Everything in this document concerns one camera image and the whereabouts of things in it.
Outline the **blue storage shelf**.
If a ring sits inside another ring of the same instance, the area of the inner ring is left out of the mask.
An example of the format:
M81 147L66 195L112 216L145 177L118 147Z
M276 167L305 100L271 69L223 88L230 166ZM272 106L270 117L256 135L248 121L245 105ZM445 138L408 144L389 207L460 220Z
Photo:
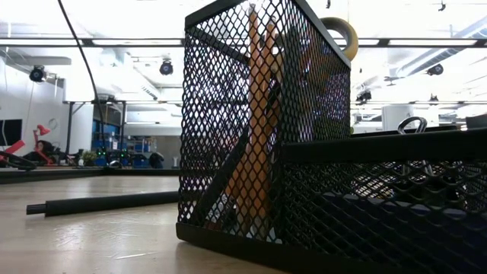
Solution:
M146 168L149 166L151 146L148 138L123 134L121 126L92 122L91 150L97 155L97 166L118 161L123 167Z

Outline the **black marker pen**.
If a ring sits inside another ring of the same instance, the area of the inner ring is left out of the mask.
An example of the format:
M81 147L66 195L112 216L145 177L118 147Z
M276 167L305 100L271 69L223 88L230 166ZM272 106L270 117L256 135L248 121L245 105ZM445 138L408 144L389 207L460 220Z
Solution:
M44 214L46 217L99 212L141 206L155 206L175 203L179 200L177 191L159 193L139 193L121 196L101 196L76 199L57 199L42 204L26 206L26 215Z

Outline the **red desk lamp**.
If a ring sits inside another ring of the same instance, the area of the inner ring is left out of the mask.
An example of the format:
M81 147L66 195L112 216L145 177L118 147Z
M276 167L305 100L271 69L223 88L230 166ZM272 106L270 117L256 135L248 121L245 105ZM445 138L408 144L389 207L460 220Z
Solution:
M33 137L35 141L35 151L37 152L45 152L45 151L51 151L53 148L53 145L45 140L40 140L40 136L47 135L51 132L50 129L38 125L34 130L33 130Z

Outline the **black wall monitor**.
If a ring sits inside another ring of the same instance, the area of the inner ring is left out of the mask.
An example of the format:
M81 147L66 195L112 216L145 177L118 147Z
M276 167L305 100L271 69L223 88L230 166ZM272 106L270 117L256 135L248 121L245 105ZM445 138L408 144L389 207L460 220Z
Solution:
M10 146L21 139L21 119L0 119L0 146Z

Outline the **white cylindrical appliance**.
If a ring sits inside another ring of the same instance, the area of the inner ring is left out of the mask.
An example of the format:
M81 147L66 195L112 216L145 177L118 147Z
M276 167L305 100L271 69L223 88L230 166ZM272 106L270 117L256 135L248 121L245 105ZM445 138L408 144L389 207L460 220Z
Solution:
M391 104L382 107L381 119L383 131L396 131L398 125L414 115L414 107L409 104Z

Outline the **dark computer monitor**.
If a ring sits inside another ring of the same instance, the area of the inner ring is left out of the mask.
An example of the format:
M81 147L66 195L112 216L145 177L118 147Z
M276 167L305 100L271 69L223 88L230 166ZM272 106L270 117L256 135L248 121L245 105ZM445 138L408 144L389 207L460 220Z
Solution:
M487 128L487 113L477 116L467 116L466 127L467 129Z

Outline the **black mesh desk organizer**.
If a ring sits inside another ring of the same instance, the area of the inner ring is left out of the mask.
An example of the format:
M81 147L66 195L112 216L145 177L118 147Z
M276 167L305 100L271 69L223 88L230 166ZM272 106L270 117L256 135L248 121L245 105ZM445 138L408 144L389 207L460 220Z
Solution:
M282 57L261 225L229 188L248 141L250 4L261 43L275 18ZM215 0L185 34L179 239L298 274L487 274L487 129L353 134L355 34L306 0Z

